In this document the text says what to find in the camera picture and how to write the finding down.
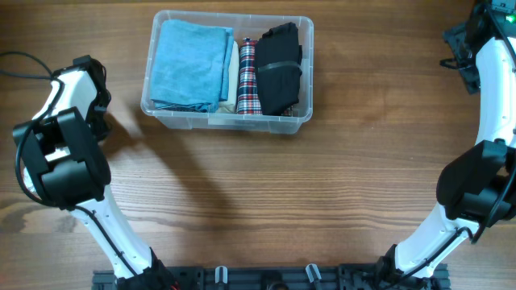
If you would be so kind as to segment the cream cloth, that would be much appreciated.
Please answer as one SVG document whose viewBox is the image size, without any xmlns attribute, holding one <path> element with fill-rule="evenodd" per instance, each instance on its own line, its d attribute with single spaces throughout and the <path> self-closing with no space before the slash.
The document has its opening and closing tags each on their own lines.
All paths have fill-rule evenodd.
<svg viewBox="0 0 516 290">
<path fill-rule="evenodd" d="M 218 113 L 233 114 L 237 104 L 237 90 L 239 84 L 239 46 L 233 43 L 231 59 L 229 63 L 229 81 L 227 100 L 221 101 L 218 105 Z"/>
</svg>

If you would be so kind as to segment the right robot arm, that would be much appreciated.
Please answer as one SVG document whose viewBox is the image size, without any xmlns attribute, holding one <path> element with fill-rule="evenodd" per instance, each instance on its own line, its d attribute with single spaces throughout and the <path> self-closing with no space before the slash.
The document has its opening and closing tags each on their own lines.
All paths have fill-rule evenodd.
<svg viewBox="0 0 516 290">
<path fill-rule="evenodd" d="M 441 60 L 481 96 L 475 145 L 441 172 L 437 203 L 406 240 L 367 276 L 377 289 L 431 289 L 443 260 L 464 240 L 515 216 L 515 3 L 475 2 L 468 20 L 443 33 L 453 53 Z"/>
</svg>

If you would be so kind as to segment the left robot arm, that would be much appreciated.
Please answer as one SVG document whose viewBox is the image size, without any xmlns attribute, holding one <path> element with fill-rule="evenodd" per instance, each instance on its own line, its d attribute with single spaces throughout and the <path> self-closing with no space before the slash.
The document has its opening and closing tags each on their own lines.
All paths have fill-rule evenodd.
<svg viewBox="0 0 516 290">
<path fill-rule="evenodd" d="M 15 175 L 34 202 L 70 213 L 110 260 L 117 289 L 178 289 L 173 273 L 129 225 L 114 200 L 99 142 L 111 95 L 106 68 L 89 55 L 48 70 L 52 91 L 32 120 L 13 129 Z"/>
</svg>

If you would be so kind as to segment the red plaid shirt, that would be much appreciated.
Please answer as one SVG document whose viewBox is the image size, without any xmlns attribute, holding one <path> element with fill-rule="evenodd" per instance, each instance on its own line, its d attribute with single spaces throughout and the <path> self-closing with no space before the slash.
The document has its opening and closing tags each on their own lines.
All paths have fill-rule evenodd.
<svg viewBox="0 0 516 290">
<path fill-rule="evenodd" d="M 235 112 L 246 115 L 263 115 L 258 94 L 255 60 L 257 40 L 243 39 L 239 49 L 239 84 Z"/>
</svg>

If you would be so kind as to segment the black garment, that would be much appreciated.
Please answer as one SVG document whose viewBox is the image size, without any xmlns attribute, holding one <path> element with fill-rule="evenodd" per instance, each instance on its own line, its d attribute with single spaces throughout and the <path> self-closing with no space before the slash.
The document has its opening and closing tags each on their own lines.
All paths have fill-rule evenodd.
<svg viewBox="0 0 516 290">
<path fill-rule="evenodd" d="M 270 28 L 255 46 L 258 98 L 263 115 L 283 115 L 299 103 L 302 45 L 298 27 L 285 23 Z"/>
</svg>

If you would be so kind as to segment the blue denim cloth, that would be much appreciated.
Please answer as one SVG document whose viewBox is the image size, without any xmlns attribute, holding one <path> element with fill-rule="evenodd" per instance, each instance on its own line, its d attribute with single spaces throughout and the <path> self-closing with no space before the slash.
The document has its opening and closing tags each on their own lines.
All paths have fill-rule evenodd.
<svg viewBox="0 0 516 290">
<path fill-rule="evenodd" d="M 229 27 L 162 23 L 150 99 L 158 110 L 214 113 L 228 98 L 234 35 Z"/>
</svg>

